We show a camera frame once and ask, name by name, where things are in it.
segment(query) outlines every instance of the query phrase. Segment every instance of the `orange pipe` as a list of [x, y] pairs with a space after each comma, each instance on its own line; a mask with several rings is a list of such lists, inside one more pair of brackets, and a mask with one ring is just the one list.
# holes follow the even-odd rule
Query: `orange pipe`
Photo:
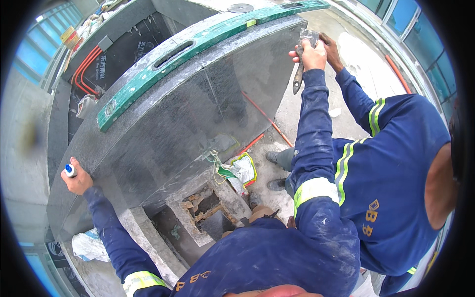
[[88, 85], [85, 84], [85, 82], [83, 81], [83, 75], [84, 75], [84, 71], [89, 67], [89, 65], [91, 65], [92, 61], [94, 61], [95, 58], [97, 58], [101, 53], [102, 53], [102, 50], [99, 49], [99, 50], [94, 54], [94, 56], [92, 57], [92, 59], [90, 59], [89, 62], [84, 66], [83, 71], [81, 72], [81, 83], [82, 83], [85, 87], [87, 87], [91, 92], [93, 92], [95, 95], [97, 95], [98, 92], [96, 92], [96, 91], [93, 90], [91, 87], [89, 87]]
[[399, 69], [396, 67], [396, 65], [394, 64], [394, 62], [391, 60], [391, 58], [389, 57], [389, 55], [386, 55], [385, 56], [386, 60], [388, 61], [389, 65], [391, 65], [392, 67], [392, 70], [394, 70], [394, 72], [396, 72], [396, 75], [398, 76], [399, 80], [401, 81], [402, 83], [402, 86], [406, 89], [406, 92], [408, 94], [412, 94], [411, 90], [409, 89], [408, 85], [406, 84], [406, 81], [404, 80], [404, 78], [402, 77], [401, 73], [399, 72]]
[[98, 48], [99, 46], [95, 46], [95, 48], [93, 48], [93, 50], [91, 50], [91, 52], [86, 56], [86, 58], [81, 62], [81, 64], [79, 64], [79, 67], [76, 69], [76, 71], [74, 72], [73, 74], [73, 77], [71, 78], [71, 84], [73, 82], [76, 82], [76, 77], [77, 77], [77, 74], [79, 74], [79, 72], [81, 71], [81, 68], [82, 66], [84, 65], [84, 63], [86, 62], [86, 60], [89, 59], [89, 57], [92, 55], [93, 52], [95, 52], [95, 50]]
[[247, 151], [251, 146], [253, 146], [259, 139], [261, 139], [262, 137], [264, 137], [264, 133], [262, 133], [261, 135], [259, 135], [256, 139], [254, 139], [248, 146], [246, 146], [246, 148], [244, 150], [242, 150], [240, 153], [238, 153], [237, 155], [240, 156], [242, 155], [245, 151]]
[[284, 133], [280, 131], [279, 127], [277, 127], [277, 125], [266, 115], [266, 113], [262, 111], [262, 109], [260, 109], [260, 107], [258, 107], [257, 104], [254, 103], [254, 101], [252, 101], [251, 98], [249, 98], [246, 95], [246, 93], [244, 93], [244, 91], [241, 91], [241, 93], [244, 95], [244, 97], [246, 97], [252, 103], [252, 105], [254, 105], [255, 108], [257, 108], [262, 113], [262, 115], [264, 115], [267, 118], [267, 120], [272, 124], [272, 126], [277, 130], [277, 132], [279, 132], [280, 136], [282, 136], [285, 142], [287, 142], [290, 147], [293, 147], [292, 143], [288, 140], [287, 136], [285, 136]]

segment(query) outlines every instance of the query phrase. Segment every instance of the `plastic bag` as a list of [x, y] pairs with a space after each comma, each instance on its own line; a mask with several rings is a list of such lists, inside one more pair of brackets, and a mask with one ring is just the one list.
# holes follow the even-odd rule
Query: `plastic bag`
[[103, 262], [111, 261], [96, 228], [73, 236], [73, 253], [85, 262], [94, 259]]

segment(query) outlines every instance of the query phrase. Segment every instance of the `yellow wire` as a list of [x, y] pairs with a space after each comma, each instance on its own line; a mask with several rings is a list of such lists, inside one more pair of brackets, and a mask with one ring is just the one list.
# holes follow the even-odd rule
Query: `yellow wire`
[[[222, 183], [224, 183], [224, 182], [226, 181], [226, 178], [227, 178], [225, 175], [222, 175], [222, 174], [220, 174], [220, 173], [218, 172], [219, 167], [221, 167], [223, 163], [222, 163], [221, 160], [219, 159], [219, 157], [218, 157], [218, 152], [217, 152], [217, 151], [211, 150], [209, 153], [214, 157], [214, 161], [210, 161], [207, 157], [205, 157], [205, 158], [206, 158], [206, 160], [208, 160], [209, 162], [213, 163], [213, 178], [214, 178], [214, 181], [215, 181], [217, 184], [222, 184]], [[223, 178], [223, 181], [222, 181], [222, 182], [218, 182], [218, 180], [216, 180], [216, 173], [217, 173], [220, 177]]]

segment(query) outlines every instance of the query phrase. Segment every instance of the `shoe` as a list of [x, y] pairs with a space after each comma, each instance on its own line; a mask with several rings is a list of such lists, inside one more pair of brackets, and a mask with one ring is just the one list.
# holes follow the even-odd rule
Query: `shoe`
[[249, 207], [253, 210], [256, 206], [262, 204], [261, 195], [256, 191], [252, 191], [249, 193]]
[[267, 183], [267, 188], [271, 191], [284, 191], [285, 190], [285, 178], [279, 178], [271, 180]]
[[266, 159], [269, 161], [269, 162], [272, 162], [274, 164], [277, 164], [277, 155], [279, 153], [278, 152], [267, 152], [266, 153]]

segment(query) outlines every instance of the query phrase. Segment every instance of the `yellow reflective stripe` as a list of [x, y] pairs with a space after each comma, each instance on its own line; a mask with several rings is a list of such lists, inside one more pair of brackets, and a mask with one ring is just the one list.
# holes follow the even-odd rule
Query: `yellow reflective stripe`
[[125, 278], [122, 287], [125, 290], [127, 297], [133, 297], [133, 294], [138, 289], [156, 285], [167, 287], [165, 282], [155, 274], [148, 271], [137, 271], [129, 274]]
[[380, 132], [378, 117], [385, 104], [386, 98], [379, 98], [378, 100], [376, 100], [375, 105], [370, 110], [370, 114], [368, 117], [370, 122], [371, 134], [373, 137]]
[[294, 195], [294, 216], [297, 217], [298, 207], [314, 197], [328, 196], [338, 203], [336, 186], [324, 177], [312, 178], [300, 185]]
[[416, 272], [416, 268], [412, 267], [411, 269], [408, 270], [408, 272], [412, 275], [414, 275], [414, 273]]
[[341, 206], [345, 202], [345, 190], [343, 189], [343, 182], [348, 175], [348, 161], [353, 156], [354, 145], [356, 143], [362, 144], [367, 138], [358, 139], [353, 141], [351, 144], [345, 144], [343, 148], [343, 155], [336, 163], [336, 173], [335, 173], [335, 184], [338, 189], [338, 204]]

